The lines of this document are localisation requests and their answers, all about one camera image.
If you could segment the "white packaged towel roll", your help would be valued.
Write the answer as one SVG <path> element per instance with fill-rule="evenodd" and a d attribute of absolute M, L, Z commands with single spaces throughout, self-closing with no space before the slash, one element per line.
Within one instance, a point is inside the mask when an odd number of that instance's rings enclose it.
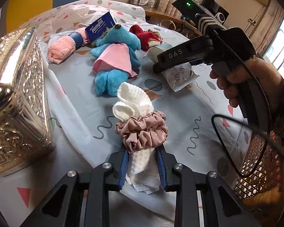
<path fill-rule="evenodd" d="M 154 64 L 158 63 L 157 56 L 160 53 L 165 52 L 171 48 L 172 46 L 169 43 L 151 47 L 145 53 L 145 55 L 143 56 L 143 59 L 148 58 Z M 199 75 L 197 75 L 193 71 L 190 63 L 180 64 L 170 69 L 167 69 L 162 72 L 162 75 L 167 81 L 167 83 L 169 84 L 170 88 L 174 92 L 178 92 L 184 87 L 187 87 L 189 84 L 191 84 L 193 81 L 195 81 L 199 77 Z"/>

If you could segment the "black television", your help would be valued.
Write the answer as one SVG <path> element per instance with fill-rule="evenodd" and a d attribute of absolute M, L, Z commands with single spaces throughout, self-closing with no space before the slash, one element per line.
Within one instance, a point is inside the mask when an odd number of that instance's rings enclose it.
<path fill-rule="evenodd" d="M 221 12 L 225 16 L 225 21 L 229 16 L 229 12 L 227 12 L 222 6 L 216 3 L 215 0 L 203 0 L 201 5 L 208 11 L 210 11 L 214 15 L 214 17 L 216 16 L 217 12 Z"/>

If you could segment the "blue Tempo tissue pack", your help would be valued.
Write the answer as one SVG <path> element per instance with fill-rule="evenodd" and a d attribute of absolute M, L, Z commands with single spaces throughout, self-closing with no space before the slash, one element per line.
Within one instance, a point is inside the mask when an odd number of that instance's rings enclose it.
<path fill-rule="evenodd" d="M 117 18 L 110 12 L 97 18 L 92 24 L 86 27 L 87 38 L 91 43 L 103 37 L 106 31 L 109 31 L 117 24 Z"/>

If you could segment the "patterned plastic tablecloth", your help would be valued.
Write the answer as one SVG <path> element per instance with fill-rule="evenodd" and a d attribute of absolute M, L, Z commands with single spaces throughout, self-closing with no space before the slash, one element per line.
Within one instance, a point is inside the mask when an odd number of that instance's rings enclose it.
<path fill-rule="evenodd" d="M 37 28 L 41 49 L 46 53 L 59 37 L 90 24 L 107 11 L 115 14 L 125 28 L 138 24 L 143 29 L 156 30 L 173 46 L 186 40 L 177 32 L 146 23 L 139 8 L 120 3 L 108 5 L 106 0 L 70 3 L 37 15 L 29 23 Z M 144 52 L 139 51 L 137 57 L 141 68 L 130 83 L 144 89 L 154 108 L 166 114 L 169 129 L 166 151 L 193 171 L 218 172 L 234 187 L 238 175 L 222 149 L 211 116 L 224 114 L 242 119 L 242 114 L 240 109 L 230 107 L 210 78 L 210 66 L 193 67 L 197 79 L 189 87 L 174 92 L 162 75 L 153 73 L 153 63 Z M 45 63 L 56 147 L 30 166 L 0 177 L 0 211 L 9 226 L 20 226 L 68 171 L 89 172 L 120 149 L 122 140 L 114 131 L 117 119 L 112 113 L 117 99 L 95 94 L 94 60 L 90 49 L 83 47 L 61 64 Z"/>

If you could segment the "rattan chair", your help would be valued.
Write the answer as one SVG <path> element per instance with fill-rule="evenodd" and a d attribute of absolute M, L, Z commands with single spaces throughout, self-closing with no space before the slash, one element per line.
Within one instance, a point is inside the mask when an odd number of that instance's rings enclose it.
<path fill-rule="evenodd" d="M 261 226 L 284 226 L 284 159 L 273 147 L 250 177 L 238 178 L 234 192 Z"/>

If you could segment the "pink dishcloth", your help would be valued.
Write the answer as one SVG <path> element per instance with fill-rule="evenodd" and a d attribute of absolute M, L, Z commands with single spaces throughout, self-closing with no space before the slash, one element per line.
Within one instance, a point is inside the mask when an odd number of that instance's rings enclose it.
<path fill-rule="evenodd" d="M 86 27 L 79 28 L 52 43 L 48 48 L 47 57 L 50 62 L 60 64 L 77 49 L 85 46 L 89 42 Z"/>

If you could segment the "mauve satin scrunchie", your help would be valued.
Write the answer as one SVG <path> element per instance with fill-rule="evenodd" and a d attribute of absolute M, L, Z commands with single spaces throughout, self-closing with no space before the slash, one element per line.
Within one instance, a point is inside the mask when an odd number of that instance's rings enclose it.
<path fill-rule="evenodd" d="M 162 145 L 168 137 L 166 116 L 161 111 L 151 112 L 138 118 L 130 117 L 118 122 L 115 133 L 120 135 L 127 151 L 132 154 Z"/>

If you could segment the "wooden desk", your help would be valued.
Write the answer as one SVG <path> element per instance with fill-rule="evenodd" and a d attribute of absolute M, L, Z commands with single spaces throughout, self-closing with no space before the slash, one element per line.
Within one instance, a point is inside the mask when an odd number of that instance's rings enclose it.
<path fill-rule="evenodd" d="M 186 20 L 169 16 L 167 13 L 159 11 L 155 8 L 144 6 L 143 9 L 145 10 L 146 21 L 149 24 L 154 24 L 169 30 L 179 32 L 189 39 L 202 35 L 200 31 L 196 29 L 193 23 L 190 24 Z"/>

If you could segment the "blue plush toy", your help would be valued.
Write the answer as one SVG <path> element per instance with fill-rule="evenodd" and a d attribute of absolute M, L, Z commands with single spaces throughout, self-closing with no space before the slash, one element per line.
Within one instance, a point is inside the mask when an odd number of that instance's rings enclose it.
<path fill-rule="evenodd" d="M 114 25 L 95 41 L 91 54 L 96 58 L 92 71 L 96 74 L 94 83 L 97 96 L 107 94 L 115 97 L 123 82 L 137 76 L 134 70 L 141 63 L 135 52 L 140 49 L 138 37 L 120 24 Z"/>

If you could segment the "patterned scrunchie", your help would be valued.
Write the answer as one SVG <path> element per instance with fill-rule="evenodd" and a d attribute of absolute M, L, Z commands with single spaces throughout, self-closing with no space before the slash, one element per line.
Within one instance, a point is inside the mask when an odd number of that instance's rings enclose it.
<path fill-rule="evenodd" d="M 148 29 L 147 32 L 150 32 L 150 33 L 154 34 L 159 39 L 160 43 L 161 44 L 163 43 L 164 40 L 163 40 L 163 38 L 161 37 L 161 35 L 159 34 L 158 31 L 156 31 L 156 30 L 154 31 L 154 30 Z"/>

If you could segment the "white round fan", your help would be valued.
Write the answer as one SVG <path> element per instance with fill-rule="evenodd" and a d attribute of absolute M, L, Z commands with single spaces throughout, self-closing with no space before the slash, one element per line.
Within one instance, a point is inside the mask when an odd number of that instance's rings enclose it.
<path fill-rule="evenodd" d="M 215 17 L 221 24 L 225 22 L 225 16 L 221 12 L 217 12 Z"/>

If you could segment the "gold embossed tissue box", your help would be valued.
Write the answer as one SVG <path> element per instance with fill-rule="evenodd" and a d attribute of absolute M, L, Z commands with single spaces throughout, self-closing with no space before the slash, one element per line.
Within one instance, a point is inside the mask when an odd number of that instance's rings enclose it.
<path fill-rule="evenodd" d="M 0 39 L 0 176 L 54 148 L 37 32 L 18 29 Z"/>

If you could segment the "white waffle cloth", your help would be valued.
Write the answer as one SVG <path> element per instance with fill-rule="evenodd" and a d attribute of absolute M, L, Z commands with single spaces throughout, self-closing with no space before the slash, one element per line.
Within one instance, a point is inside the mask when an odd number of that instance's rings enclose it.
<path fill-rule="evenodd" d="M 149 96 L 138 86 L 123 82 L 117 91 L 118 102 L 113 106 L 114 116 L 119 119 L 115 132 L 123 140 L 129 152 L 126 181 L 137 192 L 151 194 L 159 190 L 160 180 L 156 168 L 154 142 L 148 121 L 154 108 Z"/>

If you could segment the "red Christmas sock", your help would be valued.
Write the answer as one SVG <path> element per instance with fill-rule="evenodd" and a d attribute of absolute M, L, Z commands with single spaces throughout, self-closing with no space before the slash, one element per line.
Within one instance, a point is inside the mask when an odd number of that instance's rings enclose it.
<path fill-rule="evenodd" d="M 143 51 L 148 51 L 150 48 L 161 45 L 159 39 L 152 33 L 143 31 L 139 25 L 133 25 L 130 32 L 138 37 Z"/>

